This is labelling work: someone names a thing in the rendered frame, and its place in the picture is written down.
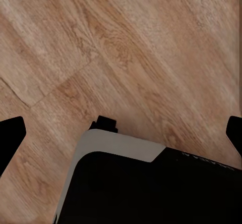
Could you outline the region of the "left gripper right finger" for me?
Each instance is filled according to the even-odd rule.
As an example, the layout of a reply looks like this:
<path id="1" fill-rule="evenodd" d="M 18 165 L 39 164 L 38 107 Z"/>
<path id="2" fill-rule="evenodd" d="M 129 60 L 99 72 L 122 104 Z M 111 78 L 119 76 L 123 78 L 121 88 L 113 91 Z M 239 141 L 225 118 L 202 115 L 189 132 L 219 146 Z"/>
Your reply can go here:
<path id="1" fill-rule="evenodd" d="M 242 118 L 231 116 L 227 124 L 226 134 L 242 157 Z"/>

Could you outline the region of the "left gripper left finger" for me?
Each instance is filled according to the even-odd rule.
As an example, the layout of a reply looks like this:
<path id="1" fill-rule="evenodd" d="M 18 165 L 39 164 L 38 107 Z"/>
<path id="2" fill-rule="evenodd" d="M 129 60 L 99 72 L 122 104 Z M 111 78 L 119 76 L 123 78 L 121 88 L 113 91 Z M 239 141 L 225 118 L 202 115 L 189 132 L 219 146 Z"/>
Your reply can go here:
<path id="1" fill-rule="evenodd" d="M 0 122 L 0 176 L 26 136 L 22 116 Z"/>

